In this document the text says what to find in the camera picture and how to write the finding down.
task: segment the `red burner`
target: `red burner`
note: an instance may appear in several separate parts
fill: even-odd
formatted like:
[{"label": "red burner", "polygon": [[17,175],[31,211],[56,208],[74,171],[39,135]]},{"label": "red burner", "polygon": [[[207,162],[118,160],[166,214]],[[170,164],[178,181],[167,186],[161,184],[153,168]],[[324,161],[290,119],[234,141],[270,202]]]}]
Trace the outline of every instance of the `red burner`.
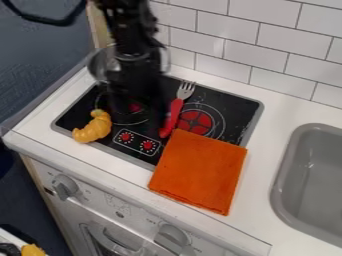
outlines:
[{"label": "red burner", "polygon": [[205,135],[209,132],[213,125],[212,118],[201,110],[185,111],[181,114],[177,128]]},{"label": "red burner", "polygon": [[129,133],[124,133],[124,134],[121,135],[121,139],[123,141],[128,141],[128,140],[131,139],[131,135]]},{"label": "red burner", "polygon": [[143,142],[143,147],[144,147],[144,149],[145,150],[150,150],[150,149],[152,149],[152,147],[153,147],[153,143],[152,143],[152,141],[144,141]]},{"label": "red burner", "polygon": [[132,112],[132,113],[136,113],[136,112],[139,112],[141,110],[141,106],[137,103],[132,103],[129,105],[129,110]]}]

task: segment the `fork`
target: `fork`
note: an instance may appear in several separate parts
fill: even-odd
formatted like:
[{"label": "fork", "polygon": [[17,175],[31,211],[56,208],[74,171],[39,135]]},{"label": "fork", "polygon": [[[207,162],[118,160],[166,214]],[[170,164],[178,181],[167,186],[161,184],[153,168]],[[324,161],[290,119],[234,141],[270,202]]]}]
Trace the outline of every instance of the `fork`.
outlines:
[{"label": "fork", "polygon": [[195,83],[182,81],[177,91],[177,98],[171,102],[171,115],[165,121],[164,127],[159,130],[159,136],[166,138],[175,128],[179,114],[184,106],[184,100],[190,98],[195,91]]}]

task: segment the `control knob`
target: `control knob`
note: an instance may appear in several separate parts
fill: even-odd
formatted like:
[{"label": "control knob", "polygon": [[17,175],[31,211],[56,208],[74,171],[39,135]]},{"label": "control knob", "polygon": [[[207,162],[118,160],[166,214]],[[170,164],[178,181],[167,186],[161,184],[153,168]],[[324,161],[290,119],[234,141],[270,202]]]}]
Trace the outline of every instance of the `control knob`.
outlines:
[{"label": "control knob", "polygon": [[75,197],[80,193],[77,183],[64,174],[58,174],[54,178],[52,187],[62,201],[67,200],[69,197]]}]

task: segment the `orange toy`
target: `orange toy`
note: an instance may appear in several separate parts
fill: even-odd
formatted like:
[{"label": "orange toy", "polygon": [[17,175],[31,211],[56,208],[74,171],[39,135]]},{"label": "orange toy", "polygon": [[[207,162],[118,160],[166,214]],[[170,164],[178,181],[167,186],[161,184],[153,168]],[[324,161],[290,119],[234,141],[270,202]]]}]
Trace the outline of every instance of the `orange toy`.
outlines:
[{"label": "orange toy", "polygon": [[95,109],[90,115],[94,118],[83,129],[75,128],[72,137],[80,143],[88,143],[106,137],[112,128],[110,115],[101,110]]},{"label": "orange toy", "polygon": [[245,148],[177,129],[149,188],[178,201],[228,215]]},{"label": "orange toy", "polygon": [[21,247],[22,256],[45,256],[45,252],[36,245],[25,245]]}]

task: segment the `orange towel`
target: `orange towel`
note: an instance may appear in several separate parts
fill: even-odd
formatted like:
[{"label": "orange towel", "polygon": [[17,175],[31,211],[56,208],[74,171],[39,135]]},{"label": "orange towel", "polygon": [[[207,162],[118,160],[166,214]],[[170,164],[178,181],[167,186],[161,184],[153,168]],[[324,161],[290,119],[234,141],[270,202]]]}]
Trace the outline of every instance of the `orange towel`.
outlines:
[{"label": "orange towel", "polygon": [[178,201],[228,215],[245,148],[177,129],[149,188]]}]

